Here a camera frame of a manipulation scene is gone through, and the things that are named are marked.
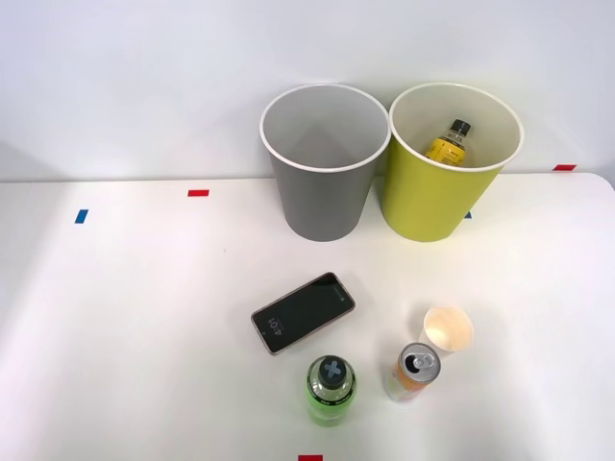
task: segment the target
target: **pull tab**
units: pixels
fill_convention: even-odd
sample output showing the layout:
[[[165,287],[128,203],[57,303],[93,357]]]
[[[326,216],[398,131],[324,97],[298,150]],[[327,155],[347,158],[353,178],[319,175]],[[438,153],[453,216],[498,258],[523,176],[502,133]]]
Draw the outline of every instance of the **pull tab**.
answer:
[[[430,353],[415,353],[414,361],[412,365],[414,365],[419,370],[424,370],[427,368],[431,368],[435,364],[435,358]]]

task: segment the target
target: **blue tape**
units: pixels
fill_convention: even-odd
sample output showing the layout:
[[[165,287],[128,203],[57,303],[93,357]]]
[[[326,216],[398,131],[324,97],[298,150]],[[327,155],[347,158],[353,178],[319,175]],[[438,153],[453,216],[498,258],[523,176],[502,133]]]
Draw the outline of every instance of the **blue tape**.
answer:
[[[88,209],[80,209],[79,213],[77,213],[77,219],[75,220],[75,224],[83,224],[86,221],[88,211]]]

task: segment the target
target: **can lid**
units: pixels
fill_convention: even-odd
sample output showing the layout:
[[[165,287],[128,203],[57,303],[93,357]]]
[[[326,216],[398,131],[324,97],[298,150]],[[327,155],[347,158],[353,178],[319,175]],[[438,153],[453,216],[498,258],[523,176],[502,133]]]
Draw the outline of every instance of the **can lid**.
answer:
[[[327,355],[320,362],[318,379],[327,389],[339,389],[346,380],[346,364],[336,355]]]
[[[455,122],[453,122],[453,125],[451,125],[451,130],[453,130],[454,132],[458,132],[462,136],[465,136],[471,128],[472,125],[464,122],[463,120],[459,120],[458,118]]]
[[[440,374],[440,358],[427,344],[412,343],[400,355],[406,376],[416,382],[432,382]]]

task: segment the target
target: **trash bin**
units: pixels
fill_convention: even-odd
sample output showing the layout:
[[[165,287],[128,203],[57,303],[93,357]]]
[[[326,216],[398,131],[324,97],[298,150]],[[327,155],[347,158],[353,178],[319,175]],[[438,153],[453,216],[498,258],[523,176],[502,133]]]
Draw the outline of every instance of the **trash bin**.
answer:
[[[324,242],[355,228],[391,137],[381,103],[350,86],[299,86],[265,109],[260,137],[296,233]]]
[[[456,120],[472,125],[462,166],[423,154]],[[420,242],[448,237],[502,168],[519,152],[519,117],[495,96],[468,85],[426,84],[397,97],[382,214],[399,235]]]

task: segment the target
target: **yellow bin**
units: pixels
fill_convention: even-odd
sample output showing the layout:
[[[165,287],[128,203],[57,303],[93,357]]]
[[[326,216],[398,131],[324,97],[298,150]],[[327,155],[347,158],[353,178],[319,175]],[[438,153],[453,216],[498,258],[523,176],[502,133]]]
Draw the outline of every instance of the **yellow bin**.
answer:
[[[463,166],[423,156],[456,118],[472,125]],[[519,117],[506,103],[468,85],[415,86],[393,102],[389,123],[382,214],[399,235],[420,242],[451,235],[524,140]]]

